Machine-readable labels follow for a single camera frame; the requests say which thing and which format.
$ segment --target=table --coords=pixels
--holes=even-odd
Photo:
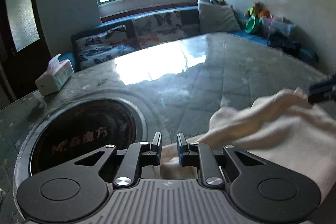
[[[220,106],[250,107],[257,97],[298,86],[307,92],[326,76],[275,49],[228,33],[212,33],[140,50],[74,74],[55,94],[35,91],[0,111],[0,223],[17,223],[13,180],[16,157],[43,117],[71,102],[110,93],[133,94],[152,114],[147,129],[163,144],[206,133]],[[333,102],[321,105],[336,118]],[[150,118],[159,121],[160,128]]]

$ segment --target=ribbed gray panel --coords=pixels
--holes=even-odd
[[[219,190],[192,180],[141,179],[116,190],[107,204],[80,224],[250,224]]]

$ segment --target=tissue box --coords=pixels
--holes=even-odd
[[[47,69],[35,84],[42,96],[59,91],[74,73],[70,60],[60,61],[55,67]]]

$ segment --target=green bowl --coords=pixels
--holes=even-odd
[[[255,16],[251,16],[251,18],[246,22],[245,32],[249,34],[256,33],[259,29],[259,19]]]

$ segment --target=triangular cutout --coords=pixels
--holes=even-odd
[[[253,158],[249,157],[248,155],[245,155],[245,154],[243,154],[239,151],[235,151],[235,154],[237,155],[237,157],[240,159],[240,161],[245,166],[263,165],[263,163],[261,161],[253,159]]]
[[[76,161],[75,165],[94,166],[97,163],[97,161],[103,156],[104,153],[105,153],[104,151],[94,153],[93,155],[90,155],[84,159]]]

